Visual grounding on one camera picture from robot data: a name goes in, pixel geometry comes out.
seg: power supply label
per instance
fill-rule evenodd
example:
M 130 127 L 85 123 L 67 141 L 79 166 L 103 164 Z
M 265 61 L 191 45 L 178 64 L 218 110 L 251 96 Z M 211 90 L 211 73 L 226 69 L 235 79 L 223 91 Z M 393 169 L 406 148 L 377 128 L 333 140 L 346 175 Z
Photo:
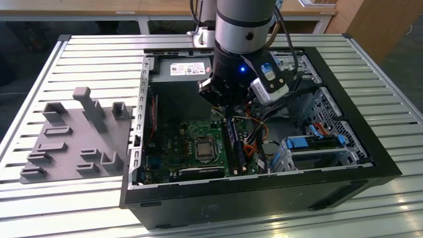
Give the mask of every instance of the power supply label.
M 171 64 L 171 76 L 206 74 L 205 63 L 174 63 Z

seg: motherboard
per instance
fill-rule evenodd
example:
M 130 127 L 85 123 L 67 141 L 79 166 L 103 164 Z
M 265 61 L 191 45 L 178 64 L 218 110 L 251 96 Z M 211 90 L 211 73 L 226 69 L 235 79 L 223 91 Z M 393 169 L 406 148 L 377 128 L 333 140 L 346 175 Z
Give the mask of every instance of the motherboard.
M 237 120 L 238 137 L 246 138 L 247 123 Z M 238 175 L 223 120 L 186 121 L 163 125 L 161 149 L 149 155 L 147 183 L 165 183 Z M 247 167 L 246 174 L 254 174 Z

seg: white label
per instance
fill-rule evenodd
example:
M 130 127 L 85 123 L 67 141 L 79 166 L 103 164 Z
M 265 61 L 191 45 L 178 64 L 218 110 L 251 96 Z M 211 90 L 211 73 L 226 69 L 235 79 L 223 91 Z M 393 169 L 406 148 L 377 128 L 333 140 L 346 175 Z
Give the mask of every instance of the white label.
M 258 160 L 258 165 L 265 169 L 265 162 L 263 162 L 263 160 Z
M 273 81 L 277 78 L 274 71 L 267 72 L 265 76 L 269 81 Z
M 118 11 L 117 14 L 135 14 L 135 11 Z
M 206 74 L 205 63 L 174 63 L 171 64 L 171 76 Z

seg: cpu socket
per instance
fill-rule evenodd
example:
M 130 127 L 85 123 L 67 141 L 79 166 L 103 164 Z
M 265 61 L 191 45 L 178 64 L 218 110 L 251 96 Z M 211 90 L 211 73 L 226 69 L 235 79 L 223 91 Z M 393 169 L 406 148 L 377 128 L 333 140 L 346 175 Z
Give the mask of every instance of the cpu socket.
M 214 138 L 198 138 L 194 141 L 197 160 L 207 164 L 217 158 Z

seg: slotted aluminum table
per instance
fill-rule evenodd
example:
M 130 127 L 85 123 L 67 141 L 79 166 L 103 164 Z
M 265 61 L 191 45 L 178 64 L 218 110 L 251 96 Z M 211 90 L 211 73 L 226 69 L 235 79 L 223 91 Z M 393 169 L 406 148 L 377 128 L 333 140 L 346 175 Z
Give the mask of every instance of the slotted aluminum table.
M 380 237 L 423 235 L 423 117 L 353 39 L 293 35 L 317 47 L 389 150 L 404 176 L 334 209 L 149 231 L 119 209 L 122 177 L 23 185 L 47 102 L 66 108 L 75 87 L 89 86 L 102 106 L 138 104 L 143 49 L 191 48 L 185 35 L 73 36 L 59 41 L 0 145 L 0 237 Z M 277 47 L 287 47 L 279 36 Z

